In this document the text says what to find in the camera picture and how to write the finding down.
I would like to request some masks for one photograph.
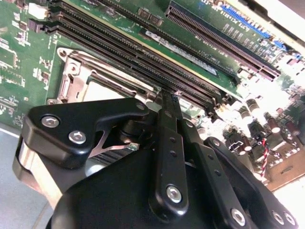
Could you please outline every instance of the chip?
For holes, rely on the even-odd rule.
[[[149,17],[151,16],[151,14],[148,11],[146,11],[146,10],[144,10],[142,8],[139,8],[138,15],[141,18],[146,19],[146,20],[148,20]]]
[[[160,26],[160,25],[162,25],[162,20],[160,19],[160,18],[158,18],[158,17],[156,17],[156,16],[151,16],[151,18],[149,19],[149,21],[152,23],[152,24],[154,24],[154,25],[156,25],[156,26]]]

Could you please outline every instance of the white surface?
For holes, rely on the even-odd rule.
[[[18,138],[0,132],[0,229],[44,229],[52,209],[44,196],[15,177],[17,143]]]

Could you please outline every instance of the black plastic part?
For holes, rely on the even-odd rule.
[[[149,204],[152,211],[163,221],[170,222],[182,217],[188,209],[183,141],[177,133],[177,111],[172,95],[161,92],[163,108],[158,113],[158,131]],[[167,196],[167,188],[176,187],[182,196],[176,203]]]
[[[149,109],[134,98],[39,106],[32,108],[25,117],[21,135],[31,150],[59,166],[77,168],[86,162],[97,131],[108,133],[120,121],[141,119],[148,113]],[[41,119],[49,115],[59,119],[56,128],[41,123]],[[81,145],[68,138],[75,130],[86,135],[86,141]]]
[[[243,208],[248,212],[255,225],[259,229],[298,228],[297,223],[292,225],[288,222],[284,213],[292,214],[289,213],[263,183],[257,180],[224,144],[220,143],[219,146],[216,146],[213,143],[214,140],[216,138],[209,137],[205,140],[204,144],[211,147],[216,153],[239,200],[243,203]],[[283,218],[284,225],[279,224],[274,219],[273,211]]]
[[[164,223],[150,210],[154,152],[133,152],[72,186],[59,200],[52,229],[214,229],[209,197],[196,169],[186,166],[190,207],[176,222]]]
[[[246,216],[215,152],[202,144],[195,126],[188,126],[187,121],[180,123],[185,152],[192,159],[199,172],[199,183],[202,183],[203,194],[209,197],[209,207],[217,228],[250,229],[250,220]],[[239,210],[245,217],[245,225],[239,225],[232,217],[232,209]]]

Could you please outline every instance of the blue connector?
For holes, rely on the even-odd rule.
[[[222,9],[230,14],[232,17],[234,17],[235,19],[239,20],[242,24],[248,26],[250,29],[252,29],[253,31],[255,31],[256,33],[260,34],[262,37],[264,37],[265,39],[270,39],[271,35],[268,32],[262,32],[260,30],[258,30],[255,26],[253,26],[252,24],[250,24],[249,22],[247,22],[242,16],[238,15],[236,10],[233,9],[231,6],[221,6]],[[287,47],[284,45],[283,42],[280,41],[275,41],[274,42],[275,46],[279,47],[280,49],[287,51]]]

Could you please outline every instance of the metal cylinder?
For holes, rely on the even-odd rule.
[[[248,105],[249,110],[251,111],[252,115],[254,117],[257,117],[261,113],[261,109],[260,109],[259,105],[256,103],[256,101],[254,99],[247,101],[247,103],[249,104]]]
[[[275,120],[275,118],[269,118],[268,125],[270,126],[271,132],[274,134],[279,133],[281,131],[281,128],[277,124],[277,121]]]
[[[287,130],[292,134],[292,136],[297,136],[301,133],[301,131],[295,126],[295,124],[291,121],[285,124]]]
[[[253,122],[253,117],[248,111],[241,112],[241,117],[245,124],[250,124],[251,122]]]
[[[245,151],[250,151],[252,149],[250,141],[247,137],[243,137],[243,143]]]
[[[244,146],[240,146],[236,149],[236,152],[238,153],[238,155],[245,155],[246,151],[244,149]]]

